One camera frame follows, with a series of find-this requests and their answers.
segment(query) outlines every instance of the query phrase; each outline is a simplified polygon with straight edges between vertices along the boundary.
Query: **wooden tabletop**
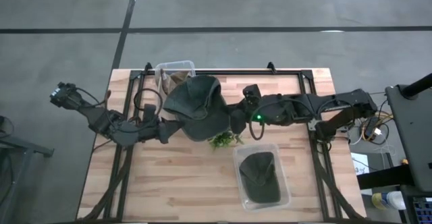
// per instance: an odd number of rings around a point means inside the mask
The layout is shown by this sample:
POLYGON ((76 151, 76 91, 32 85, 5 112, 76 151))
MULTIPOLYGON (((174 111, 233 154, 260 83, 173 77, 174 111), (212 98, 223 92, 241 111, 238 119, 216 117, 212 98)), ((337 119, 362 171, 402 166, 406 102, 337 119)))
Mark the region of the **wooden tabletop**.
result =
MULTIPOLYGON (((317 94, 334 94, 330 70, 312 70, 317 94)), ((129 73, 129 69, 113 70, 109 83, 112 91, 109 109, 123 111, 129 73)), ((243 97, 242 89, 249 84, 258 84, 262 95, 300 93, 296 76, 244 75, 218 76, 218 79, 227 103, 239 102, 243 97)), ((144 87, 156 88, 153 76, 146 77, 144 87)), ((149 92, 144 94, 142 101, 143 104, 157 104, 156 96, 149 92)), ((254 124, 253 128, 259 132, 261 127, 254 124)), ((292 193, 288 208, 261 213, 245 212, 240 203, 234 172, 232 153, 235 146, 213 151, 208 142, 192 142, 179 130, 169 139, 169 144, 149 140, 135 146, 124 221, 322 221, 306 125, 266 126, 264 137, 258 142, 251 138, 248 130, 244 130, 242 139, 245 144, 276 143, 279 146, 292 193)), ((95 146, 105 141, 97 136, 95 146)), ((340 138, 332 144, 330 155, 336 184, 356 211, 366 216, 348 144, 340 138)), ((115 145, 110 143, 93 153, 78 217, 89 213, 107 189, 114 152, 115 145)), ((332 213, 328 190, 326 195, 332 213)), ((113 214, 117 210, 116 204, 115 199, 113 214)))

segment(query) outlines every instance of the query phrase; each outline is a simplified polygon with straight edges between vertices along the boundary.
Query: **metal bracket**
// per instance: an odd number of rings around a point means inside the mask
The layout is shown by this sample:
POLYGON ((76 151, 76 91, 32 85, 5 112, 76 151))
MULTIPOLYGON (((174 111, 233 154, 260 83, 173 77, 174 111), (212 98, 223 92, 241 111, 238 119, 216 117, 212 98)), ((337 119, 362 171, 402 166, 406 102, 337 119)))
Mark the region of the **metal bracket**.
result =
POLYGON ((129 79, 131 79, 131 80, 135 80, 135 79, 137 79, 140 75, 142 74, 142 71, 138 71, 138 70, 133 70, 133 71, 131 71, 130 72, 130 74, 129 74, 129 79))
POLYGON ((150 62, 147 62, 146 67, 144 68, 144 71, 148 71, 149 69, 153 69, 153 66, 151 66, 150 62))
POLYGON ((267 69, 270 69, 271 70, 271 73, 274 75, 274 74, 277 74, 277 70, 276 70, 276 68, 275 68, 275 65, 273 64, 273 62, 269 62, 268 64, 267 64, 267 69))
POLYGON ((313 73, 310 69, 302 69, 303 78, 308 78, 308 80, 313 80, 313 73))
MULTIPOLYGON (((319 119, 312 119, 312 120, 310 120, 310 121, 307 123, 307 125, 308 125, 308 129, 309 129, 310 131, 313 131, 313 132, 316 131, 315 126, 316 126, 317 123, 319 123, 319 122, 321 122, 321 121, 322 121, 322 120, 319 120, 319 119)), ((336 131, 337 131, 337 132, 346 133, 346 132, 348 131, 348 127, 347 127, 347 126, 342 126, 342 127, 338 128, 336 131)))

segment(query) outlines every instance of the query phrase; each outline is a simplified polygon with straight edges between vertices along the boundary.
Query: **clear plastic container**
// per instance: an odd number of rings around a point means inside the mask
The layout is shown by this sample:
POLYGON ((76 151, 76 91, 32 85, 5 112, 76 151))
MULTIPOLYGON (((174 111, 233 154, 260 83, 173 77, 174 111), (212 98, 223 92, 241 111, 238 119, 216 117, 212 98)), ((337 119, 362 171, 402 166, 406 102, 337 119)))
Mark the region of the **clear plastic container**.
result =
POLYGON ((236 169, 238 189, 240 191, 240 199, 246 211, 271 211, 275 209, 286 208, 290 205, 291 193, 288 189, 284 168, 282 167, 282 163, 279 158, 279 147, 276 144, 246 144, 243 146, 235 147, 234 167, 236 169), (248 197, 246 190, 244 189, 244 183, 242 178, 240 177, 240 165, 242 164, 244 159, 246 159, 246 157, 258 152, 270 152, 273 154, 275 161, 275 175, 277 178, 277 182, 279 183, 279 202, 256 203, 248 197))
MULTIPOLYGON (((175 73, 175 72, 185 71, 185 70, 189 71, 188 75, 190 77, 196 75, 195 74, 195 65, 192 61, 175 61, 175 62, 160 63, 155 68, 155 78, 158 78, 157 75, 159 75, 161 73, 161 69, 163 69, 163 71, 167 75, 170 75, 170 74, 175 73)), ((165 102, 167 95, 164 93, 164 91, 162 89, 162 79, 163 78, 160 77, 159 81, 156 82, 156 85, 157 85, 157 90, 159 91, 159 93, 162 96, 163 102, 165 102)), ((158 105, 160 105, 161 101, 160 101, 159 97, 158 97, 157 101, 158 101, 158 105)), ((176 119, 174 117, 174 115, 166 112, 165 110, 162 110, 159 116, 164 117, 166 119, 176 119)))

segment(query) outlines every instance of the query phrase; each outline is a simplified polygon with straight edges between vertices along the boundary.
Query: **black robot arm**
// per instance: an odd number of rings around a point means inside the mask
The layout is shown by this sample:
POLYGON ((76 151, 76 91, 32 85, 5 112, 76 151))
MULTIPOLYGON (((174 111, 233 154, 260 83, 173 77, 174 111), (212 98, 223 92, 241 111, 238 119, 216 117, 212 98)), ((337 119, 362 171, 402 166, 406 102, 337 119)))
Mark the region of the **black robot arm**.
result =
POLYGON ((261 96, 256 84, 243 90, 244 99, 228 105, 231 129, 239 134, 252 121, 264 125, 287 126, 292 123, 308 123, 317 140, 328 141, 336 130, 361 117, 370 117, 377 106, 365 91, 317 96, 314 94, 270 94, 261 96), (328 121, 318 120, 322 112, 341 110, 328 121))
POLYGON ((143 120, 134 123, 118 111, 91 105, 82 98, 75 84, 60 82, 50 98, 51 103, 58 107, 78 111, 87 118, 92 131, 122 146, 150 139, 166 144, 168 138, 183 126, 179 121, 159 119, 154 105, 145 105, 143 120))

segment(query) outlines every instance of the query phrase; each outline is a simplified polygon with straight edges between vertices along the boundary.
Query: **gray floor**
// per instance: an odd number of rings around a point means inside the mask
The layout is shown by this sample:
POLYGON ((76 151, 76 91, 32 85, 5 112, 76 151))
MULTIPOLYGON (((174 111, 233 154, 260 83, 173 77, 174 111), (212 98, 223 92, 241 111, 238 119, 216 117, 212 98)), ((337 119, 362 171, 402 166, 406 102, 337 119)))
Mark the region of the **gray floor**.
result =
MULTIPOLYGON (((136 0, 131 27, 432 25, 432 0, 136 0)), ((128 0, 0 0, 0 28, 119 28, 128 0)), ((16 134, 55 148, 36 157, 16 223, 70 221, 94 134, 77 113, 49 103, 58 82, 101 98, 118 34, 0 34, 0 115, 16 134)), ((130 34, 121 68, 189 59, 198 68, 330 67, 338 92, 410 83, 432 71, 431 32, 130 34)), ((374 94, 381 104, 385 97, 374 94)), ((404 152, 394 124, 395 164, 404 152)), ((357 139, 353 130, 352 139, 357 139)), ((366 142, 353 152, 379 152, 366 142)), ((368 208, 373 219, 397 221, 368 208)))

